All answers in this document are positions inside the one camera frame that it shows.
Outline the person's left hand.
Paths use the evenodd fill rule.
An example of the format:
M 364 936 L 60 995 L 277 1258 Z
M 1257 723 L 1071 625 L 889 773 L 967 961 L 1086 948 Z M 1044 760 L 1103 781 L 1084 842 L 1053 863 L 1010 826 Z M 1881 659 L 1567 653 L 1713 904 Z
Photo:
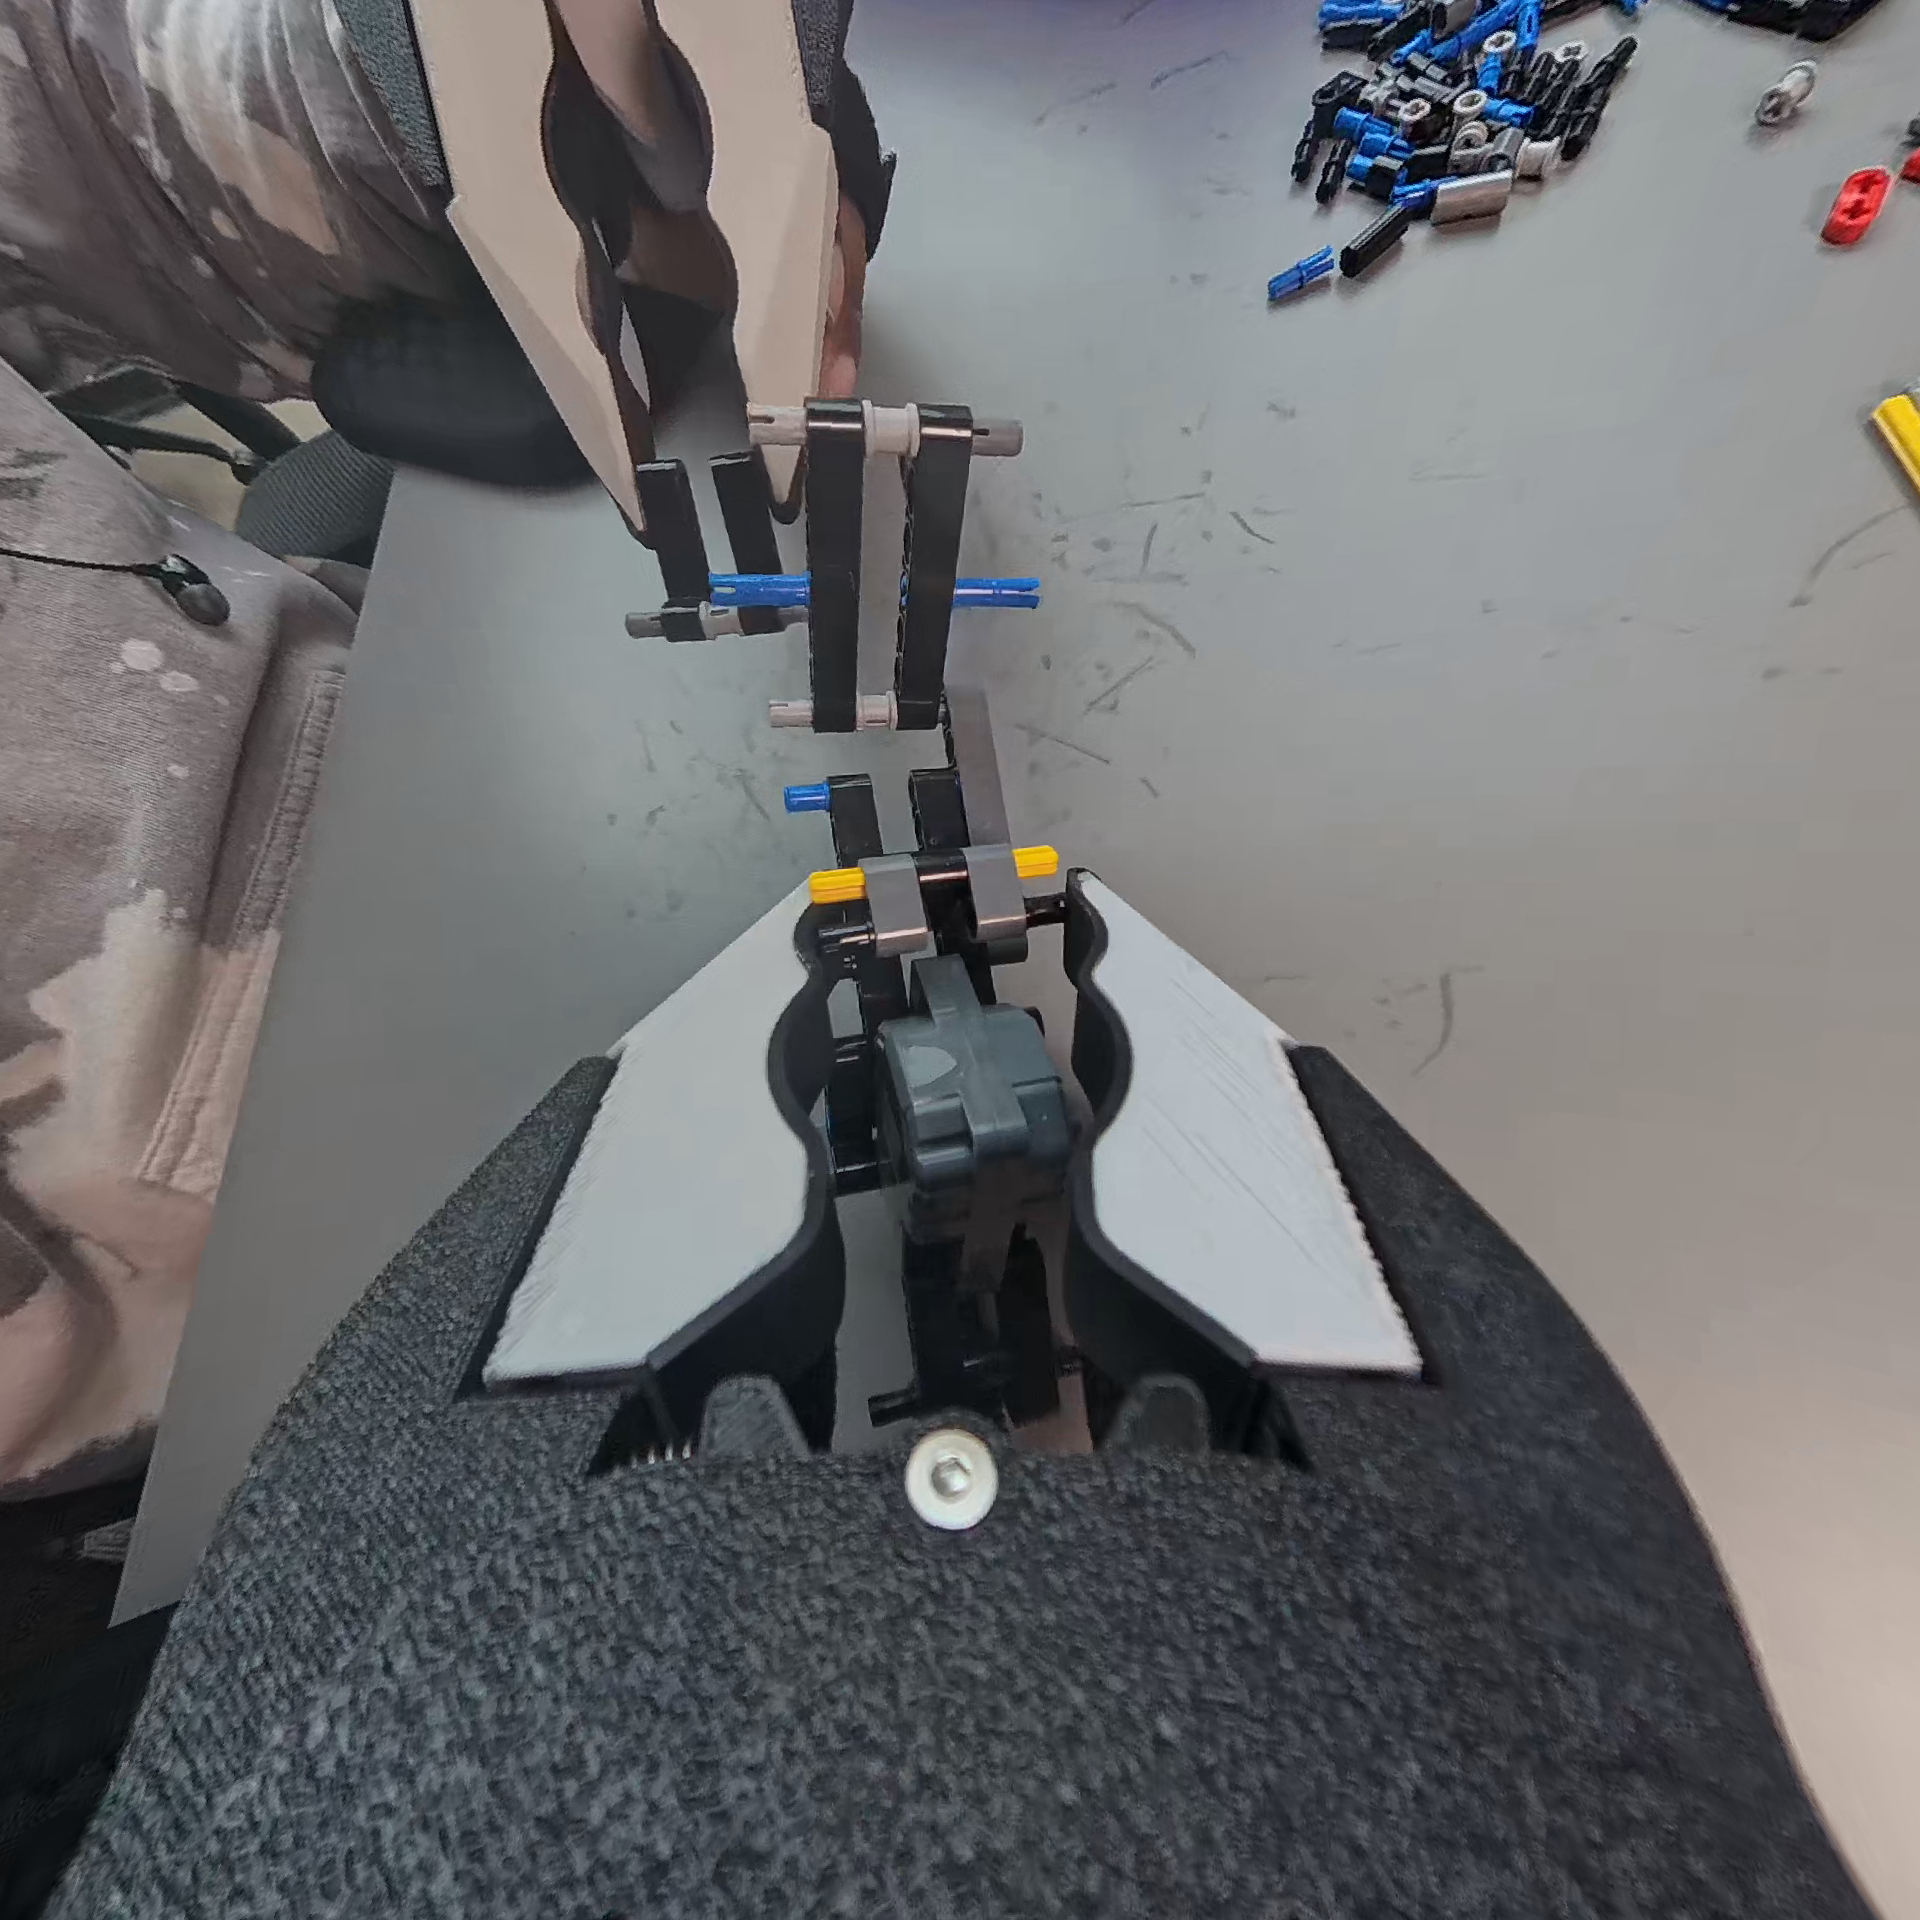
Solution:
M 814 394 L 824 400 L 847 400 L 856 394 L 862 356 L 862 320 L 869 282 L 865 225 L 847 194 L 838 197 L 831 272 L 823 311 L 823 356 Z

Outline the person's grey printed hoodie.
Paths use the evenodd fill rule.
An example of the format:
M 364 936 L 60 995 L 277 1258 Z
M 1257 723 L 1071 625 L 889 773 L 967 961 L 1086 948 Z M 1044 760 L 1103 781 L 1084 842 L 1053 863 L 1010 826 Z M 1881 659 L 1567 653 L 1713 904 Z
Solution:
M 293 568 L 2 384 L 2 1498 L 141 1474 L 345 688 Z

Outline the person's left forearm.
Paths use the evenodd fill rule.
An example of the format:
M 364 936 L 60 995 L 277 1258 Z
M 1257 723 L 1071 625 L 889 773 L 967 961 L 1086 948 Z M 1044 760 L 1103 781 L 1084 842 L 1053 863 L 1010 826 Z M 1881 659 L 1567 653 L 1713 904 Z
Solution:
M 5 5 L 2 355 L 38 394 L 305 399 L 348 309 L 469 283 L 335 5 Z

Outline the grey desk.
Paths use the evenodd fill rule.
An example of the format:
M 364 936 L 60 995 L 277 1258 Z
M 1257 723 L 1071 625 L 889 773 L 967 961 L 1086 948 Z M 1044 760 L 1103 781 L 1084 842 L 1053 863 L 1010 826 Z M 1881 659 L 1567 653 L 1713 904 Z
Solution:
M 1268 307 L 1297 5 L 860 5 L 897 149 L 865 391 L 1023 421 L 967 508 L 1012 824 L 1327 1047 L 1576 1307 L 1713 1537 L 1807 1784 L 1914 1916 L 1914 5 L 1791 60 L 1646 5 L 1582 161 Z M 554 1077 L 824 859 L 791 642 L 640 644 L 597 492 L 404 474 L 122 1611 Z

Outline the pile of blue black pins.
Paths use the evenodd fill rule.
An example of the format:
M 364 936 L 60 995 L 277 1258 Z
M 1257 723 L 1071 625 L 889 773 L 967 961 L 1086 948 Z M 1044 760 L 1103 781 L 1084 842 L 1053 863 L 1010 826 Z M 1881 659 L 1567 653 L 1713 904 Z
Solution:
M 1639 56 L 1646 5 L 1322 2 L 1286 183 L 1318 216 L 1367 209 L 1341 245 L 1276 271 L 1264 304 L 1373 277 L 1415 226 L 1489 225 L 1593 147 Z

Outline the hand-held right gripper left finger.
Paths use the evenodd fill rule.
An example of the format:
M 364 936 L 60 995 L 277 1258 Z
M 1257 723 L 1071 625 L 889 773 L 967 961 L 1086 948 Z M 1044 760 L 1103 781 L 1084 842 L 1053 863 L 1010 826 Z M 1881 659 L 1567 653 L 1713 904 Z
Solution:
M 802 881 L 612 1050 L 481 1363 L 486 1389 L 793 1375 L 836 1333 L 816 1112 L 831 983 Z

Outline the brick vehicle chassis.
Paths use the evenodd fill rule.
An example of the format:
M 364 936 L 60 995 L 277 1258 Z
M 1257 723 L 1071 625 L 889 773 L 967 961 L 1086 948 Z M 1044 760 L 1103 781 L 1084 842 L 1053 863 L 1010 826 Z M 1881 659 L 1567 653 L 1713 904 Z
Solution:
M 793 786 L 823 812 L 834 871 L 808 882 L 823 951 L 854 983 L 860 1029 L 838 1040 L 824 1131 L 845 1194 L 884 1189 L 901 1220 L 912 1375 L 869 1401 L 874 1429 L 960 1409 L 1021 1427 L 1060 1405 L 1071 1354 L 1052 1329 L 1034 1216 L 1065 1191 L 1071 1117 L 1034 1010 L 997 995 L 1034 929 L 1060 923 L 1055 852 L 1017 849 L 986 695 L 948 668 L 960 611 L 1031 611 L 1034 578 L 964 578 L 972 471 L 1015 459 L 1017 421 L 958 403 L 751 403 L 756 452 L 799 457 L 807 570 L 777 585 L 736 549 L 711 604 L 807 625 L 807 700 L 778 729 L 934 735 L 944 760 L 912 771 L 917 842 L 886 852 L 873 786 L 836 776 Z

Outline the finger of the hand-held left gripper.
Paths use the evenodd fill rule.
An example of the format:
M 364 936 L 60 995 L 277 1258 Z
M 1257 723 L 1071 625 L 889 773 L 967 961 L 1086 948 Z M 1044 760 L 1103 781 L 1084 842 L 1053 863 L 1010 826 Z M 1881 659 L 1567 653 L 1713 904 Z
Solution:
M 448 221 L 592 476 L 634 538 L 656 456 L 616 275 L 629 155 L 554 5 L 410 2 Z
M 704 203 L 730 264 L 745 400 L 802 411 L 823 364 L 838 189 L 793 8 L 656 2 L 654 19 L 704 104 Z

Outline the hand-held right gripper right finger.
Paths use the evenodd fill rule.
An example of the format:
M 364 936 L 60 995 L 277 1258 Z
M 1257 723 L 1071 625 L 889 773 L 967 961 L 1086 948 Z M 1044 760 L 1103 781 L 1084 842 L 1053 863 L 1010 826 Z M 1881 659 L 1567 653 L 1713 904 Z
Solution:
M 1150 1312 L 1241 1376 L 1424 1371 L 1288 1036 L 1089 871 L 1065 890 L 1070 1312 L 1095 1364 L 1156 1371 Z

